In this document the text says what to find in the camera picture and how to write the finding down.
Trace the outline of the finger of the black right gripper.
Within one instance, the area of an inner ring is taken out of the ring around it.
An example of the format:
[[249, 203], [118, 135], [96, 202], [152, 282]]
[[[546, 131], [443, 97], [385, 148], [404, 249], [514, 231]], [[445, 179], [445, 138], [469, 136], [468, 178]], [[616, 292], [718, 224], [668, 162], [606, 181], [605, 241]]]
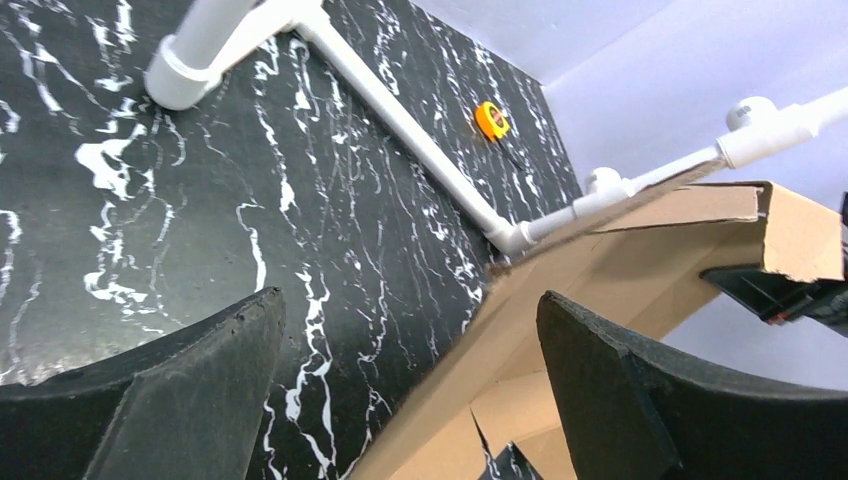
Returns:
[[801, 317], [823, 325], [847, 323], [847, 282], [799, 282], [754, 266], [704, 270], [700, 278], [745, 307], [762, 322], [779, 325]]

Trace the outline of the brown cardboard box sheet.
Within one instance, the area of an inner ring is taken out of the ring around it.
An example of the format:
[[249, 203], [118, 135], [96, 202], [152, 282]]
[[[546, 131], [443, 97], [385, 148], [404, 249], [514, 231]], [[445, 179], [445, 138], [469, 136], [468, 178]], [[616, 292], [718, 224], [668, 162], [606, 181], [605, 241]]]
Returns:
[[470, 327], [351, 477], [477, 479], [485, 445], [515, 445], [542, 478], [573, 478], [536, 330], [540, 298], [557, 292], [659, 339], [716, 297], [702, 271], [740, 264], [792, 280], [841, 279], [841, 217], [769, 181], [677, 177], [560, 228], [492, 269]]

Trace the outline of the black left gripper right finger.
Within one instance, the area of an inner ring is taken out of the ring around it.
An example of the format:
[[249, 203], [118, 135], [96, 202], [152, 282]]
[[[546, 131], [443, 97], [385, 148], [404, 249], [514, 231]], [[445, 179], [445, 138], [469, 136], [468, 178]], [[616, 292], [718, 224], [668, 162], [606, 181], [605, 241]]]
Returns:
[[843, 479], [847, 395], [724, 367], [549, 291], [537, 333], [581, 479]]

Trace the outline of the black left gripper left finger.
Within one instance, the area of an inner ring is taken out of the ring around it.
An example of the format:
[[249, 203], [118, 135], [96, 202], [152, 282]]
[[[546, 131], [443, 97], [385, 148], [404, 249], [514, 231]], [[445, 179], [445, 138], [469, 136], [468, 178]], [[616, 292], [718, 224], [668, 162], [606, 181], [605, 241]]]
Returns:
[[284, 315], [269, 287], [113, 357], [3, 386], [2, 477], [244, 478]]

